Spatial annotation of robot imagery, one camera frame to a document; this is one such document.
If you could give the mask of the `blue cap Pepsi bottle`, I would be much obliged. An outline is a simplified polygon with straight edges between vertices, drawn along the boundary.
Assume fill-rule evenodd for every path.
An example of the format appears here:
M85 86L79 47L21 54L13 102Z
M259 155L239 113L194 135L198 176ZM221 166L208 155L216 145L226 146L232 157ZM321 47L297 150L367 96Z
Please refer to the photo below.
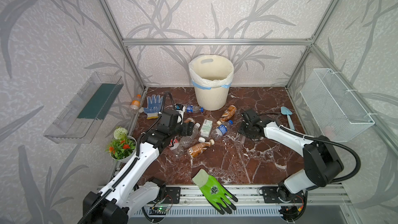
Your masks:
M232 125L233 125L232 120L223 122L220 126L214 128L211 131L210 139L213 139L214 141L221 139L222 137L225 136L225 134L228 132L228 130L231 128Z

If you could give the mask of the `orange cap bottle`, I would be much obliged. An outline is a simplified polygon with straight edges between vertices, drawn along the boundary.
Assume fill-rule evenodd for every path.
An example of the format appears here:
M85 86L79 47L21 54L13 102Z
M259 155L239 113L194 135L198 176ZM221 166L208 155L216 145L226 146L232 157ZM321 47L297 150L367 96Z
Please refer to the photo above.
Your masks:
M137 111L140 108L141 105L141 100L142 96L140 94L137 94L131 101L130 108L133 111Z

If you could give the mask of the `purple label bottle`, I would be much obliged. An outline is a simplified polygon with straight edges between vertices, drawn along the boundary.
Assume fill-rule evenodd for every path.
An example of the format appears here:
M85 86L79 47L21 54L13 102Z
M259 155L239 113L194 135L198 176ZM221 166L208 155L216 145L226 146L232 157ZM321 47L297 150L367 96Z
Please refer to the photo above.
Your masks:
M237 134L234 140L235 145L244 145L246 137L240 133Z

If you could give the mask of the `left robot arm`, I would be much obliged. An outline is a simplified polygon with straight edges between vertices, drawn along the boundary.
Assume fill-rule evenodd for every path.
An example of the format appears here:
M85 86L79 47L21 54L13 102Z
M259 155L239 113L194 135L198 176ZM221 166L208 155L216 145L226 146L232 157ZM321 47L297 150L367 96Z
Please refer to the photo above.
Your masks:
M162 184L157 179L134 187L172 139L192 134L192 125L183 120L185 112L183 104L173 104L171 109L161 105L159 118L139 136L132 158L98 193L90 192L84 198L79 223L126 224L132 214L159 198Z

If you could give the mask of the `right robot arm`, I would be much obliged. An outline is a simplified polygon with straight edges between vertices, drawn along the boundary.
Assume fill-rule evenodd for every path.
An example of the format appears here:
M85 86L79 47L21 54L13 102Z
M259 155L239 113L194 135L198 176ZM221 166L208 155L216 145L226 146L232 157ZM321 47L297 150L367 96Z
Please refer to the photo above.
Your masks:
M243 111L243 121L239 133L253 141L267 138L276 141L298 153L304 161L304 169L288 176L279 184L279 192L296 194L303 190L313 190L328 184L346 181L357 175L361 169L361 159L351 148L333 142L326 136L314 137L285 127L279 117L266 118L267 114L258 114L255 110ZM354 160L354 169L345 176L338 177L344 170L344 164L336 149L349 152Z

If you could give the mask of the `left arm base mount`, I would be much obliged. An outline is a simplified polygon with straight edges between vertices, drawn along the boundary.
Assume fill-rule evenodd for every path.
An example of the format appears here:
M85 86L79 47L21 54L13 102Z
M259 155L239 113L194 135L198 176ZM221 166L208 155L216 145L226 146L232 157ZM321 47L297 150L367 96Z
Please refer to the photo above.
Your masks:
M154 183L159 188L157 196L148 204L178 204L180 202L181 187L168 186L165 181L155 177L151 177L148 182Z

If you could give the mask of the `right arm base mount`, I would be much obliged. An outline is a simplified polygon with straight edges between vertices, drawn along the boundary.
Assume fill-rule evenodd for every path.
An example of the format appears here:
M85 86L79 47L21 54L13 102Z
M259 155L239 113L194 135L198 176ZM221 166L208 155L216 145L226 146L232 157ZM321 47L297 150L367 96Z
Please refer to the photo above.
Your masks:
M306 199L303 191L292 194L286 188L278 186L263 186L259 193L263 197L264 203L304 203Z

